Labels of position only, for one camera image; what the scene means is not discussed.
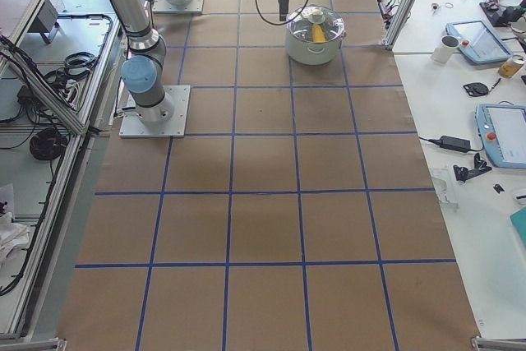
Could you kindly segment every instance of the tablet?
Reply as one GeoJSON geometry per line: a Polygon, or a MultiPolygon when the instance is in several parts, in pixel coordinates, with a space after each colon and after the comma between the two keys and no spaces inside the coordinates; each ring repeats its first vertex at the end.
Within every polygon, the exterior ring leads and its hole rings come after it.
{"type": "Polygon", "coordinates": [[[504,62],[513,55],[485,21],[451,22],[445,26],[445,31],[448,35],[458,37],[460,42],[469,41],[466,47],[461,45],[459,51],[477,65],[504,62]]]}
{"type": "Polygon", "coordinates": [[[487,157],[495,166],[526,169],[526,107],[479,104],[475,119],[487,157]]]}

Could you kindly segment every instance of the white mug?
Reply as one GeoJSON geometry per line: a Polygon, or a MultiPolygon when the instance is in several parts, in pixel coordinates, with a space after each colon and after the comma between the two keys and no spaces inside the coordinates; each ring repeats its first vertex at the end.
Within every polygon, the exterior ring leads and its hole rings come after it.
{"type": "Polygon", "coordinates": [[[459,47],[460,42],[454,36],[442,36],[442,39],[435,51],[431,55],[431,59],[436,62],[446,63],[451,57],[451,54],[459,47]]]}

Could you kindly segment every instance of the desk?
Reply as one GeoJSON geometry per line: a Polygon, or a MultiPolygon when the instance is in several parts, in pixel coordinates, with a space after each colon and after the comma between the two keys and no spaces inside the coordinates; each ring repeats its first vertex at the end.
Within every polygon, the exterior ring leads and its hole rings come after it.
{"type": "MultiPolygon", "coordinates": [[[[520,79],[524,70],[511,79],[502,79],[489,96],[470,98],[462,85],[480,81],[491,86],[498,77],[498,65],[475,67],[459,53],[445,65],[430,58],[447,22],[485,19],[478,6],[480,1],[416,0],[394,46],[419,136],[462,137],[478,149],[482,143],[474,121],[477,104],[501,100],[526,103],[526,85],[520,79]],[[442,7],[433,14],[432,2],[451,2],[454,7],[442,7]]],[[[501,37],[512,37],[508,28],[500,28],[498,32],[501,37]]],[[[520,51],[516,40],[508,45],[520,51]]],[[[447,206],[441,209],[482,337],[525,338],[526,249],[510,222],[510,214],[521,208],[513,201],[512,191],[526,186],[526,171],[493,168],[481,177],[459,184],[454,180],[453,165],[472,169],[473,155],[442,150],[425,141],[422,148],[431,170],[447,169],[452,180],[450,190],[459,202],[457,210],[447,206]],[[496,183],[505,189],[504,193],[493,190],[496,183]]]]}
{"type": "MultiPolygon", "coordinates": [[[[445,24],[456,21],[486,20],[479,3],[483,0],[416,0],[410,17],[393,47],[394,53],[431,53],[445,34],[445,24]],[[441,8],[433,12],[432,3],[441,8]]],[[[501,38],[514,37],[510,28],[495,28],[501,38]]],[[[517,40],[506,43],[512,51],[521,52],[517,40]]]]}

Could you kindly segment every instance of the screen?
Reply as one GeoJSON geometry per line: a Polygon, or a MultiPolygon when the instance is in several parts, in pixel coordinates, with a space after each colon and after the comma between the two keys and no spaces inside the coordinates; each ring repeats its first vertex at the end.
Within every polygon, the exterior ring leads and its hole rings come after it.
{"type": "Polygon", "coordinates": [[[462,40],[469,40],[470,48],[479,58],[497,58],[508,55],[501,43],[481,21],[454,24],[454,28],[462,36],[462,40]]]}
{"type": "Polygon", "coordinates": [[[488,107],[505,162],[526,163],[526,113],[523,109],[488,107]]]}

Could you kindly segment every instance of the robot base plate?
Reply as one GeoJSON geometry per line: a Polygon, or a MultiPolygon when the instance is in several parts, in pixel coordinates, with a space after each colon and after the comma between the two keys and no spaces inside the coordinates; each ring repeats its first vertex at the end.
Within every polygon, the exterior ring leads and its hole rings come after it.
{"type": "Polygon", "coordinates": [[[184,6],[176,6],[166,0],[155,0],[153,12],[159,14],[201,14],[205,0],[192,0],[184,6]]]}
{"type": "MultiPolygon", "coordinates": [[[[126,112],[122,119],[120,137],[184,137],[187,126],[188,103],[190,101],[189,85],[166,85],[167,95],[171,95],[175,109],[173,116],[166,122],[143,123],[137,113],[126,112]]],[[[135,101],[130,96],[127,107],[134,107],[135,101]]]]}

